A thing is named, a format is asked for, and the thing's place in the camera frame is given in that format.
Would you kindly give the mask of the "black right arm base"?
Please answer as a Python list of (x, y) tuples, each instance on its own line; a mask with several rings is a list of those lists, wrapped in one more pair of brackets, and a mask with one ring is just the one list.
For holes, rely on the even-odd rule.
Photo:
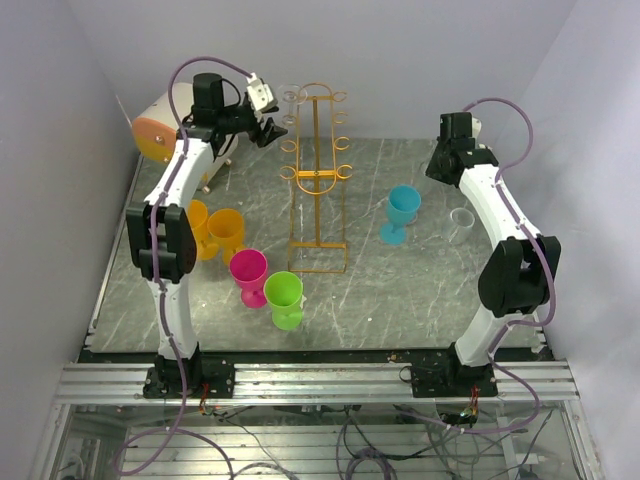
[(414, 398), (470, 398), (472, 391), (480, 397), (498, 394), (493, 368), (489, 364), (463, 365), (453, 344), (447, 349), (426, 350), (410, 363), (409, 372)]

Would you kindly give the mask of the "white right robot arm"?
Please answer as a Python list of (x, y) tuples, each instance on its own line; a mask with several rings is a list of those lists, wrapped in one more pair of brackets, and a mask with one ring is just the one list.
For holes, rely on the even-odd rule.
[(454, 343), (458, 361), (440, 373), (450, 394), (476, 383), (473, 368), (490, 363), (511, 326), (533, 325), (534, 313), (553, 299), (561, 244), (542, 234), (524, 215), (499, 177), (494, 153), (477, 141), (481, 123), (471, 112), (444, 113), (426, 176), (456, 187), (471, 203), (493, 251), (478, 280), (481, 306)]

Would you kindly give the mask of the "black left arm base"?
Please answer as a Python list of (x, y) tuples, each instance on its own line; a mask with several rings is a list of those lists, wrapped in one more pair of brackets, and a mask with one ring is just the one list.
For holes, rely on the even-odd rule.
[(153, 366), (147, 371), (142, 395), (145, 399), (179, 399), (183, 382), (181, 369), (186, 378), (188, 398), (227, 399), (233, 396), (235, 368), (230, 360), (197, 349), (190, 359), (165, 359), (157, 355)]

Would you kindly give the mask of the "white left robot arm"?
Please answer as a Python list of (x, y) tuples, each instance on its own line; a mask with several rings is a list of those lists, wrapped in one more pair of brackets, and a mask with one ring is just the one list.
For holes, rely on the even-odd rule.
[(229, 153), (233, 137), (245, 134), (264, 147), (286, 132), (270, 116), (278, 109), (270, 86), (255, 73), (246, 81), (234, 104), (225, 102), (219, 74), (197, 74), (186, 88), (169, 85), (157, 108), (174, 129), (172, 156), (151, 192), (126, 210), (131, 260), (154, 298), (158, 354), (166, 360), (190, 359), (198, 348), (188, 292), (197, 241), (187, 210), (203, 177)]

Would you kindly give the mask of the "clear wine glass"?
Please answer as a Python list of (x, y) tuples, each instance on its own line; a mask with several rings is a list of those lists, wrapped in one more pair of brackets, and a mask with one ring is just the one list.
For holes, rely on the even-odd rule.
[(298, 119), (298, 107), (306, 102), (308, 92), (297, 84), (283, 84), (277, 90), (277, 100), (282, 110), (281, 123), (284, 127), (292, 127)]
[(455, 208), (444, 220), (442, 238), (451, 245), (464, 243), (471, 235), (475, 224), (474, 214), (466, 208)]

